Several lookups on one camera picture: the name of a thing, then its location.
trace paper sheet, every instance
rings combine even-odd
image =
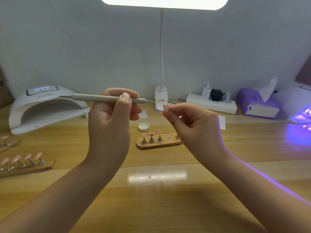
[[[276,83],[277,83],[277,79],[273,78],[273,79],[271,79],[271,82],[269,85],[267,85],[263,88],[255,89],[255,90],[259,91],[261,98],[263,99],[264,102],[266,102],[270,98],[272,93],[274,92]]]
[[[226,117],[223,115],[218,115],[220,129],[226,130]]]
[[[139,118],[140,119],[146,119],[148,118],[146,110],[143,110],[140,114],[139,114]]]

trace tool handle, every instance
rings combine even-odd
[[[111,102],[115,103],[118,99],[117,96],[99,96],[99,95],[86,95],[86,94],[72,94],[71,99],[74,101],[94,101],[94,102]],[[132,98],[133,104],[146,104],[144,98]]]

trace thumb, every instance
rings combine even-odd
[[[182,134],[185,129],[189,127],[185,125],[185,123],[171,111],[162,112],[163,116],[170,122],[170,124],[174,127],[177,134]]]
[[[130,94],[124,92],[115,103],[115,108],[111,116],[111,121],[120,126],[129,126],[132,99]]]

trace wooden table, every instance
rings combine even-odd
[[[148,118],[131,122],[131,145],[122,168],[72,232],[265,232],[184,145],[150,150],[136,147],[141,122],[150,124],[149,132],[174,132],[152,104],[141,107]],[[8,111],[9,106],[0,110],[2,135],[10,134]],[[219,114],[226,115],[226,131],[221,133],[232,153],[311,201],[311,136],[310,145],[293,141],[301,126],[282,119],[244,116],[240,111],[238,115]],[[56,160],[52,170],[0,179],[0,218],[84,159],[87,125],[84,116],[58,122],[18,136],[21,145],[0,154],[2,159],[43,152],[44,158]]]

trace white power strip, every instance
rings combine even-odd
[[[189,94],[186,100],[187,103],[199,105],[208,110],[224,112],[228,114],[235,114],[237,107],[235,101],[231,103],[224,103],[222,101],[212,101],[201,99],[201,96]]]

